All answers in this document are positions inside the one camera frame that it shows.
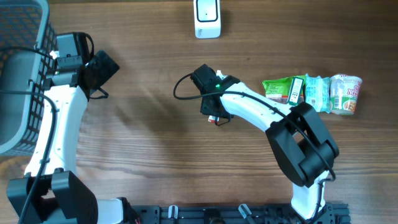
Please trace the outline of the red snack packet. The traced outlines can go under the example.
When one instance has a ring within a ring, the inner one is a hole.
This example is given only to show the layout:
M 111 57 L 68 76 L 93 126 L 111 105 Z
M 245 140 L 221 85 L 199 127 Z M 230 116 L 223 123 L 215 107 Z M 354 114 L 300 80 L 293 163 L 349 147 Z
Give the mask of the red snack packet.
M 208 121 L 211 123 L 215 123 L 218 118 L 216 116 L 209 116 Z

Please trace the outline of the light blue snack packet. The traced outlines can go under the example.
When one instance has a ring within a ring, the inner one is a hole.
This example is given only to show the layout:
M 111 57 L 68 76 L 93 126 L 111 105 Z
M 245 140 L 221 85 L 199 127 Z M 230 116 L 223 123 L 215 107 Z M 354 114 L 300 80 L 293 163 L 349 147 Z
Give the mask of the light blue snack packet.
M 316 112 L 330 113 L 330 78 L 320 76 L 305 79 L 305 102 L 313 106 Z

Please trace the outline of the green white small box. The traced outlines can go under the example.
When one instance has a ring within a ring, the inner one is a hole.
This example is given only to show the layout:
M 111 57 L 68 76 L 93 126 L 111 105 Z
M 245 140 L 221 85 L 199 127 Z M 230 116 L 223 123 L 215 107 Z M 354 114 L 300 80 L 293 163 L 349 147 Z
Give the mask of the green white small box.
M 303 86 L 305 84 L 305 76 L 294 76 L 288 78 L 288 95 L 287 104 L 297 106 L 303 101 Z

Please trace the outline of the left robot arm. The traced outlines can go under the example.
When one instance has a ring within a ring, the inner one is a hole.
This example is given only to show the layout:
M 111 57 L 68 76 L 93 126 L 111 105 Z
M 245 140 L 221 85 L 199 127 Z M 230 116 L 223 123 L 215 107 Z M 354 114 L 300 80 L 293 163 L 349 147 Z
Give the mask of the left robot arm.
M 76 174 L 83 114 L 119 66 L 94 50 L 87 33 L 54 41 L 46 49 L 1 48 L 1 154 L 30 156 L 7 198 L 20 223 L 123 223 L 123 201 L 96 198 Z

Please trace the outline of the cup noodles container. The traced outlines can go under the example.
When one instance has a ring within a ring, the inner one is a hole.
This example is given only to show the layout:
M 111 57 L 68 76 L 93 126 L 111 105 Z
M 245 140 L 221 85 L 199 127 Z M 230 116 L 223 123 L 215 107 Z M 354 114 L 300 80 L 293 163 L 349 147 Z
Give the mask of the cup noodles container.
M 330 78 L 330 111 L 338 115 L 353 115 L 363 81 L 361 78 L 336 74 Z

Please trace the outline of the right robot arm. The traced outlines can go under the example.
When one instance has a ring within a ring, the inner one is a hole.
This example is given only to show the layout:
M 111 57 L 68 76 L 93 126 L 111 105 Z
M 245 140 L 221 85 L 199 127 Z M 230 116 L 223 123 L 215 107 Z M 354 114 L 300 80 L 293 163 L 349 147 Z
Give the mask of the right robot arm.
M 313 223 L 325 206 L 324 186 L 335 180 L 332 170 L 338 146 L 308 103 L 278 103 L 252 91 L 240 79 L 204 64 L 188 74 L 198 88 L 200 112 L 231 120 L 239 116 L 267 136 L 278 166 L 294 187 L 291 206 Z

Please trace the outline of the green snack packet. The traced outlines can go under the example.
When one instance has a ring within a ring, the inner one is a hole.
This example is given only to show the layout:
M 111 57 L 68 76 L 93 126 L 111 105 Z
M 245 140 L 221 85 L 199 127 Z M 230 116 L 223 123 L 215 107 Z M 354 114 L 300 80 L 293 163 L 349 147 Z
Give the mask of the green snack packet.
M 277 80 L 264 80 L 262 82 L 265 89 L 266 98 L 270 98 L 276 102 L 287 104 L 288 95 L 288 78 L 280 78 Z

